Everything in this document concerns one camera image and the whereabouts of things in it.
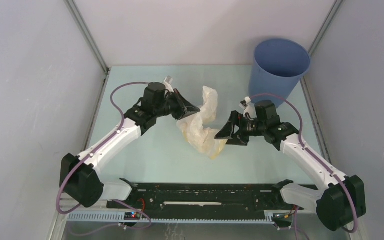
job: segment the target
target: gray wall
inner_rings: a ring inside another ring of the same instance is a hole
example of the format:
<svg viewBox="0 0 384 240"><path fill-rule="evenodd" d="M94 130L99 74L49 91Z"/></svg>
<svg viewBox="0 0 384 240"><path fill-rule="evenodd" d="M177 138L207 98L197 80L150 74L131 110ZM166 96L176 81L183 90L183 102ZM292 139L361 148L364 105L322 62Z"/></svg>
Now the gray wall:
<svg viewBox="0 0 384 240"><path fill-rule="evenodd" d="M63 0L0 0L0 239L45 239L104 74Z"/></svg>
<svg viewBox="0 0 384 240"><path fill-rule="evenodd" d="M345 1L308 80L333 163L365 184L370 239L384 239L384 1Z"/></svg>

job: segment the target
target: white wall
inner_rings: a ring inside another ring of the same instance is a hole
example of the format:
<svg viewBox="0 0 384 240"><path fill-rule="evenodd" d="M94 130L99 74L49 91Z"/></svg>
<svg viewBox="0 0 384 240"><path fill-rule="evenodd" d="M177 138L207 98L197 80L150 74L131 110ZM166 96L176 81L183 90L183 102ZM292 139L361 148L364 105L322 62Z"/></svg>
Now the white wall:
<svg viewBox="0 0 384 240"><path fill-rule="evenodd" d="M0 0L0 240L46 238L103 76L64 1Z"/></svg>
<svg viewBox="0 0 384 240"><path fill-rule="evenodd" d="M335 0L78 0L105 61L116 65L251 64L285 37L309 48Z"/></svg>
<svg viewBox="0 0 384 240"><path fill-rule="evenodd" d="M365 184L370 239L384 239L384 1L345 1L308 80L333 161Z"/></svg>

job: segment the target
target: white cable tray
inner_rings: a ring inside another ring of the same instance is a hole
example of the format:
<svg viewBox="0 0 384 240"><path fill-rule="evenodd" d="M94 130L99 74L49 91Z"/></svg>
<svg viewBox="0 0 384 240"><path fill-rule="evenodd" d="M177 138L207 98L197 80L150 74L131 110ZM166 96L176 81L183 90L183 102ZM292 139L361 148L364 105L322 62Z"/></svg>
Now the white cable tray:
<svg viewBox="0 0 384 240"><path fill-rule="evenodd" d="M142 217L138 220L124 220L124 211L75 211L69 214L68 222L105 222L105 223L147 223ZM153 223L188 223L188 224L273 224L272 213L266 213L265 219L253 220L218 220L218 219L159 219L151 218Z"/></svg>

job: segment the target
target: metal frame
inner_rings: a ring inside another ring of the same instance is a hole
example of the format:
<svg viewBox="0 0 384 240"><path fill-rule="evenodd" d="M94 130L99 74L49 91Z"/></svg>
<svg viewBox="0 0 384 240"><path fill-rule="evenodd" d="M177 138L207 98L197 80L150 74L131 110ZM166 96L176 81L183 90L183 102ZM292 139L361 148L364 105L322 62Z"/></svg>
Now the metal frame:
<svg viewBox="0 0 384 240"><path fill-rule="evenodd" d="M93 54L98 60L99 65L101 66L103 72L105 74L108 74L110 69L108 68L108 65L105 63L104 57L102 56L102 53L100 52L97 43L92 37L92 34L89 31L89 28L86 25L86 22L83 19L82 14L80 13L79 8L77 7L76 2L74 0L64 0L64 2L67 5L67 8L70 11L71 15L73 16L77 26L80 28L80 32L83 34L84 39L86 40L87 44L89 45L90 49L92 50Z"/></svg>
<svg viewBox="0 0 384 240"><path fill-rule="evenodd" d="M82 32L83 36L85 37L86 42L88 43L88 45L90 46L96 59L98 60L102 70L106 74L105 79L104 79L103 84L102 84L102 87L100 89L100 94L99 94L99 97L97 100L96 109L94 111L93 118L91 120L90 128L89 128L88 134L86 136L86 140L85 140L85 144L84 144L84 147L86 148L87 145L90 143L90 138L91 138L91 135L93 132L93 127L95 126L95 122L96 122L96 115L98 114L99 108L101 106L103 95L104 95L103 93L104 93L106 84L108 82L110 68L105 63L104 57L102 56L101 52L99 51L99 48L98 48L96 42L94 41L86 23L85 23L85 20L83 19L82 15L81 15L81 13L80 13L80 11L79 11L76 3L75 3L75 0L64 0L64 1L67 5L68 9L70 10L74 20L76 21L77 25L79 26L80 31ZM325 21L322 24L322 27L320 28L316 38L314 39L310 49L308 50L308 52L311 56L314 54L314 52L316 51L320 42L324 38L327 30L329 29L333 19L335 18L336 14L338 13L338 11L339 11L339 9L342 6L344 1L345 0L336 0L335 3L333 4L329 14L327 15ZM328 148L327 148L327 145L325 142L325 138L324 138L324 135L322 132L322 128L320 126L320 122L318 119L317 108L315 107L314 102L313 102L314 98L312 97L312 94L311 94L311 85L308 83L308 81L305 77L303 77L303 79L301 80L301 86L302 86L302 90L304 92L305 100L307 102L307 105L308 105L308 108L310 111L311 119L313 121L314 130L315 130L316 137L317 137L320 149L321 149L321 155L326 160L331 162L331 159L329 156L329 151L328 151ZM65 195L65 196L63 195L62 199L64 199L64 200L61 200L61 205L66 207L66 208L73 207L74 205L77 204L75 201L70 199L70 197L68 195ZM109 213L115 213L115 214L117 214L119 212L116 209L106 209L106 203L107 203L107 201L99 201L93 207L88 208L87 211L88 212L96 212L96 213L109 212ZM264 211L264 212L266 214L268 214L269 216L271 214L279 213L279 211ZM60 240L60 239L62 239L63 234L64 234L64 230L65 230L65 226L66 226L68 219L69 219L68 215L60 215L57 212L55 212L53 225L51 226L51 228L49 230L49 234L48 234L47 239L48 240ZM362 237L364 237L364 236L367 236L367 235L366 235L364 229L362 230L362 228L360 228L357 233L350 235L350 239L360 240L360 239L363 239Z"/></svg>
<svg viewBox="0 0 384 240"><path fill-rule="evenodd" d="M336 14L338 13L340 7L345 2L345 0L336 0L335 3L332 5L332 8L329 11L329 14L327 15L326 19L323 22L323 25L321 26L320 30L317 33L317 36L315 37L313 43L311 44L308 52L310 56L313 56L317 47L319 46L320 42L323 40L324 36L326 35L326 32L328 31L329 27L332 24L332 21L334 20ZM313 122L315 135L318 141L318 145L320 147L321 155L326 159L329 163L332 163L331 157L329 155L328 146L326 145L326 139L323 136L322 127L318 118L317 114L317 107L314 104L312 91L311 91L311 85L307 81L307 77L303 77L301 79L301 87L302 91L304 92L304 97L308 105L308 109L310 111L311 120Z"/></svg>

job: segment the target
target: light green table surface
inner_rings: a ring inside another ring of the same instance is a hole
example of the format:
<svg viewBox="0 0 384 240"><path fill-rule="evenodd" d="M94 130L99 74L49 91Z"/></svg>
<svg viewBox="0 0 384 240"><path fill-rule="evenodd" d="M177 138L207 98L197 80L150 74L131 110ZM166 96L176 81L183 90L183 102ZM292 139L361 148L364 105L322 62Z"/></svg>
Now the light green table surface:
<svg viewBox="0 0 384 240"><path fill-rule="evenodd" d="M251 66L113 66L93 128L90 145L103 138L120 121L110 103L111 92L129 82L162 82L172 76L172 86L189 102L203 104L203 86L218 92L216 120L208 126L220 129L230 112L242 110L239 102L248 95ZM130 109L143 96L145 85L120 89L114 96L122 110ZM303 136L320 152L313 123L301 85L288 98L300 111ZM286 104L277 113L283 122L299 128L295 112ZM275 184L290 179L299 184L313 184L292 159L277 151L263 137L251 137L248 146L227 145L214 160L197 152L176 126L171 116L161 117L145 135L129 144L104 169L101 181L126 178L131 182L198 184Z"/></svg>

